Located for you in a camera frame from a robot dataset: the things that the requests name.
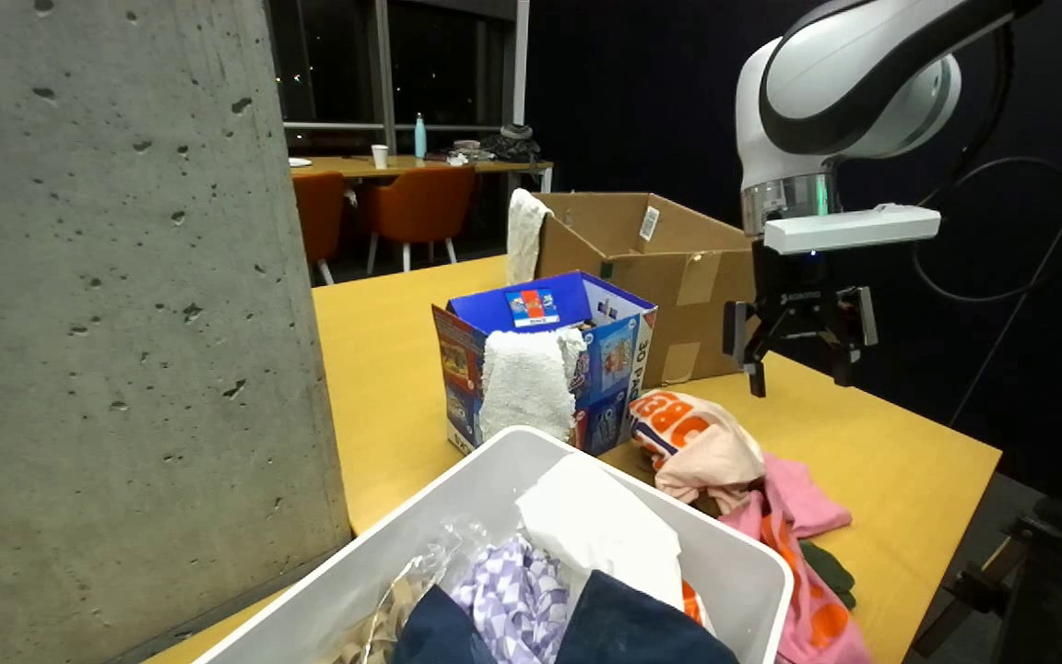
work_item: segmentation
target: white plastic bin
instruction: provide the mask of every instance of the white plastic bin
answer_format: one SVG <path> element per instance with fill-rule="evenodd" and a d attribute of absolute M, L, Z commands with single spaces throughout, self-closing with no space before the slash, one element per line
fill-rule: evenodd
<path fill-rule="evenodd" d="M 518 500 L 565 454 L 628 484 L 679 532 L 683 581 L 700 591 L 714 637 L 726 641 L 743 664 L 775 662 L 792 594 L 792 576 L 783 557 L 592 454 L 530 427 L 504 427 L 384 523 L 276 594 L 255 621 L 203 653 L 203 664 L 330 662 L 332 637 L 351 634 L 353 624 L 375 610 L 395 573 L 426 553 L 448 522 L 480 522 L 486 532 L 513 532 L 522 522 Z"/>

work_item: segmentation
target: wooden table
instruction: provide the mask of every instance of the wooden table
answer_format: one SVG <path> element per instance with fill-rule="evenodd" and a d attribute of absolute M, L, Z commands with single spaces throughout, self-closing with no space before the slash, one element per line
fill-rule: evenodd
<path fill-rule="evenodd" d="M 360 532 L 442 469 L 448 444 L 431 304 L 504 284 L 504 261 L 460 261 L 316 287 L 316 329 L 332 384 L 342 490 Z M 683 393 L 723 401 L 766 454 L 796 459 L 856 518 L 818 541 L 856 576 L 856 621 L 879 662 L 899 664 L 1001 452 L 914 416 L 830 378 L 766 357 L 770 394 L 751 399 L 743 372 Z M 190 662 L 228 634 L 219 624 L 159 662 Z"/>
<path fill-rule="evenodd" d="M 322 175 L 322 169 L 336 169 L 351 182 L 386 182 L 411 169 L 427 169 L 427 168 L 448 168 L 448 160 L 412 160 L 412 157 L 391 157 L 384 169 L 375 169 L 375 161 L 368 157 L 360 160 L 348 160 L 348 157 L 313 157 L 313 160 L 293 160 L 294 175 Z M 537 179 L 537 192 L 555 192 L 555 161 L 471 161 L 480 175 L 530 175 Z"/>

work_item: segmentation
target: white cloth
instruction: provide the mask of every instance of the white cloth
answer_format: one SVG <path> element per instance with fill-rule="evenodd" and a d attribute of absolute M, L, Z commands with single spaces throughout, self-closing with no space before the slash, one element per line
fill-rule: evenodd
<path fill-rule="evenodd" d="M 574 399 L 557 331 L 490 331 L 485 350 L 480 436 L 509 425 L 573 438 Z"/>
<path fill-rule="evenodd" d="M 537 230 L 541 219 L 555 216 L 541 200 L 534 200 L 526 190 L 518 190 L 509 197 L 504 209 L 504 261 L 513 282 L 534 282 L 537 261 Z"/>
<path fill-rule="evenodd" d="M 679 537 L 635 490 L 582 459 L 561 459 L 518 500 L 526 538 L 574 570 L 601 570 L 683 612 Z"/>
<path fill-rule="evenodd" d="M 587 342 L 592 339 L 574 324 L 565 324 L 565 329 L 557 329 L 557 342 L 565 353 L 567 388 L 574 394 L 574 393 L 582 393 L 582 382 L 587 382 Z"/>

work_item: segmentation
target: concrete pillar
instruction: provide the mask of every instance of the concrete pillar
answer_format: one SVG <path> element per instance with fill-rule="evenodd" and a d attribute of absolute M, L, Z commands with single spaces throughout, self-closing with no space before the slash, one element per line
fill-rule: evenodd
<path fill-rule="evenodd" d="M 261 0 L 0 0 L 0 662 L 348 541 Z"/>

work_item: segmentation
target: blue tissue box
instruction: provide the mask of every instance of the blue tissue box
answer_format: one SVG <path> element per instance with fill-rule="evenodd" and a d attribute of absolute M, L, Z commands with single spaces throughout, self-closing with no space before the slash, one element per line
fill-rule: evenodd
<path fill-rule="evenodd" d="M 628 438 L 628 411 L 641 394 L 654 342 L 654 304 L 573 268 L 450 300 L 448 308 L 431 308 L 431 320 L 442 353 L 450 444 L 460 452 L 485 448 L 477 416 L 485 411 L 486 336 L 551 331 L 565 324 L 587 329 L 587 362 L 573 388 L 574 427 L 567 444 L 587 454 L 605 454 Z"/>

